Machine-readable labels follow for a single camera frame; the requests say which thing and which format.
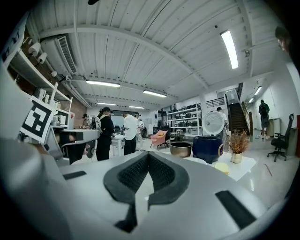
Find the staircase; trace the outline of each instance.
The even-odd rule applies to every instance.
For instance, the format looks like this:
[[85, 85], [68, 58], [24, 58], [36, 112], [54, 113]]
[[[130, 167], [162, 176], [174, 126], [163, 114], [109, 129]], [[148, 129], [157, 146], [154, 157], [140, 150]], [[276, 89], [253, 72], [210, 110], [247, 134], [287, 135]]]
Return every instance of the staircase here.
[[239, 132], [246, 130], [249, 135], [249, 129], [243, 113], [243, 110], [239, 103], [230, 104], [231, 126], [232, 132], [237, 130]]

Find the dried flower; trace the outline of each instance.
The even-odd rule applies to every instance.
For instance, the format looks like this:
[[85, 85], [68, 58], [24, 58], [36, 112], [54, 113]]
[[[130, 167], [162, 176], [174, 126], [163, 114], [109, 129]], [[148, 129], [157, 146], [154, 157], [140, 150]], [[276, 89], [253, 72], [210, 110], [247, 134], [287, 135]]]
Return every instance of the dried flower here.
[[226, 143], [233, 153], [243, 153], [249, 146], [249, 138], [246, 130], [243, 130], [241, 133], [239, 133], [237, 130], [234, 130], [234, 132], [228, 136]]

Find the black pants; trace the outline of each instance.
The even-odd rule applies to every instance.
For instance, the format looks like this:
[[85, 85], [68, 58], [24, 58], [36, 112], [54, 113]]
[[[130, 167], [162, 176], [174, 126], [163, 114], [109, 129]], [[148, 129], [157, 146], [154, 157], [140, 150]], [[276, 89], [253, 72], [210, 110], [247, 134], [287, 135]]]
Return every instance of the black pants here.
[[136, 147], [135, 137], [132, 140], [126, 140], [125, 139], [124, 155], [134, 153], [135, 152], [135, 147]]
[[96, 156], [97, 161], [107, 160], [109, 159], [109, 148], [110, 144], [101, 144], [99, 143], [97, 146]]

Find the brown metal bowl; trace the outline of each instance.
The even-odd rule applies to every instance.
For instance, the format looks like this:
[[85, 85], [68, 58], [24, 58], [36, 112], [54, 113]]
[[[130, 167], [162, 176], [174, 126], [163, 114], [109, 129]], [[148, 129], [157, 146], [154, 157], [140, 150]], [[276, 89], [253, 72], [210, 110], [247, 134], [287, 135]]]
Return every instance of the brown metal bowl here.
[[180, 158], [187, 158], [191, 155], [192, 144], [188, 142], [172, 142], [170, 143], [171, 154]]

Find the fluorescent light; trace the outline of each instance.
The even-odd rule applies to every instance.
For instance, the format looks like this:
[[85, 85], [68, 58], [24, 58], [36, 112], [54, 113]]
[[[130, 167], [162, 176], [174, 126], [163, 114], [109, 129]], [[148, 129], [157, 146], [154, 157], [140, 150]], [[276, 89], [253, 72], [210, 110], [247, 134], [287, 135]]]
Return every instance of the fluorescent light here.
[[221, 37], [226, 45], [228, 54], [229, 54], [229, 58], [230, 58], [230, 62], [231, 62], [231, 67], [233, 69], [237, 68], [239, 66], [238, 64], [238, 58], [236, 56], [236, 51], [235, 51], [235, 47], [234, 47], [234, 43], [233, 43], [233, 38], [231, 36], [230, 31], [226, 31], [223, 32], [221, 34]]
[[88, 83], [88, 84], [94, 84], [94, 85], [108, 86], [108, 87], [115, 87], [115, 88], [119, 88], [120, 87], [120, 84], [118, 84], [118, 83], [110, 83], [110, 82], [100, 82], [100, 81], [86, 80], [86, 83]]
[[156, 93], [156, 92], [147, 91], [147, 90], [144, 90], [143, 93], [151, 94], [151, 95], [158, 96], [158, 97], [161, 97], [161, 98], [165, 98], [166, 97], [166, 95], [163, 95], [163, 94], [160, 94], [160, 93]]
[[114, 104], [114, 103], [98, 103], [98, 104], [103, 104], [103, 105], [112, 105], [112, 106], [116, 106], [116, 104]]
[[261, 89], [262, 89], [262, 87], [258, 87], [258, 89], [256, 90], [254, 95], [257, 95]]
[[135, 107], [135, 106], [129, 106], [129, 107], [132, 107], [132, 108], [139, 108], [139, 109], [144, 109], [144, 107]]

